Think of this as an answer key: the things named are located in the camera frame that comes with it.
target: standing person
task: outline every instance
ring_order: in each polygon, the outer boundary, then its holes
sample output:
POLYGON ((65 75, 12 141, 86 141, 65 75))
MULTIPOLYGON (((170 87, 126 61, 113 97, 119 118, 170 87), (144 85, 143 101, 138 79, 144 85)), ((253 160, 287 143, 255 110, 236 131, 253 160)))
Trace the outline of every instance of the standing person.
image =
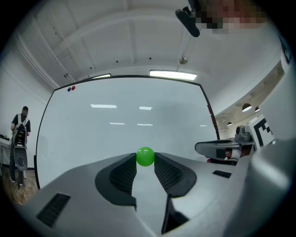
MULTIPOLYGON (((26 131, 27 131, 27 136, 30 135, 31 132, 31 124, 30 124, 30 120, 28 118, 28 107, 24 106, 22 113, 20 114, 20 121, 19 121, 19 115, 17 114, 11 124, 11 130, 12 132, 14 132, 15 130, 15 126, 17 124, 23 123, 24 126, 26 127, 26 131)), ((10 147, 10 162, 9 162, 9 169, 10 169, 10 180, 15 183, 15 160, 14 160, 14 144, 12 142, 11 147, 10 147)), ((20 186, 23 185, 24 183, 24 173, 21 170, 18 170, 18 183, 20 186)))

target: white table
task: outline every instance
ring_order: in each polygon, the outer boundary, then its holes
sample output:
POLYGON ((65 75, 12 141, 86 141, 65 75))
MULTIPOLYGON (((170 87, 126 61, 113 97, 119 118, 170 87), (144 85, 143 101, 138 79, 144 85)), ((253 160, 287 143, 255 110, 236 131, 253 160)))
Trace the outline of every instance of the white table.
POLYGON ((8 147, 9 148, 9 143, 10 141, 7 141, 5 139, 2 139, 0 138, 0 176, 2 176, 2 171, 1 171, 1 168, 2 168, 2 150, 4 147, 8 147))

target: whiteboard frame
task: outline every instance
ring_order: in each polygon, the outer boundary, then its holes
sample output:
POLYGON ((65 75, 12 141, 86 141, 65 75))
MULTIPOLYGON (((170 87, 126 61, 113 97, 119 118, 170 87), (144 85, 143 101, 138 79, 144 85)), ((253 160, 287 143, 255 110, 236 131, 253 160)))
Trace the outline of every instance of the whiteboard frame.
MULTIPOLYGON (((110 80, 110 79, 113 79, 113 78, 135 78, 135 77, 136 78, 151 78, 151 79, 161 79, 161 80, 169 80, 169 81, 179 81, 179 82, 189 83, 189 84, 192 84, 192 85, 195 85, 195 86, 199 86, 200 89, 203 92, 203 95, 205 97, 205 100, 208 103, 208 109, 209 109, 209 112, 210 112, 210 115, 211 115, 211 118, 212 118, 212 121, 213 121, 213 125, 214 125, 215 131, 216 131, 217 140, 220 140, 220 136, 219 136, 219 131, 218 131, 216 119, 215 119, 215 116, 213 114, 213 110, 212 110, 212 107, 211 107, 210 102, 208 100, 208 97, 207 97, 206 93, 204 92, 204 89, 203 89, 202 85, 199 84, 199 83, 193 82, 193 81, 185 81, 185 80, 179 80, 179 79, 173 79, 173 78, 167 78, 167 77, 157 77, 157 76, 148 76, 148 75, 118 75, 118 76, 109 76, 109 77, 96 78, 96 79, 88 78, 88 79, 84 79, 84 80, 81 80, 81 81, 78 81, 78 82, 74 82, 74 83, 71 83, 71 84, 68 84, 68 85, 65 85, 65 86, 62 86, 60 88, 55 89, 52 92, 52 94, 50 96, 50 99, 51 99, 51 97, 52 97, 52 95, 54 94, 55 91, 64 89, 66 87, 71 87, 71 86, 74 86, 74 85, 77 85, 77 84, 80 84, 80 83, 85 83, 85 82, 90 82, 90 81, 98 81, 98 80, 110 80)), ((48 102, 46 104, 45 110, 43 112, 43 115, 42 115, 42 118, 41 118, 41 121, 40 121, 39 129, 38 129, 38 134, 37 134, 37 141, 36 141, 36 154, 34 155, 34 170, 35 170, 35 177, 36 177, 36 183, 37 183, 37 188, 38 189, 40 189, 39 179, 38 179, 38 171, 37 171, 37 147, 38 147, 38 138, 39 138, 39 132, 40 132, 40 127, 41 127, 41 124, 42 124, 42 120, 43 120, 45 111, 47 109, 47 105, 50 102, 50 99, 48 100, 48 102)))

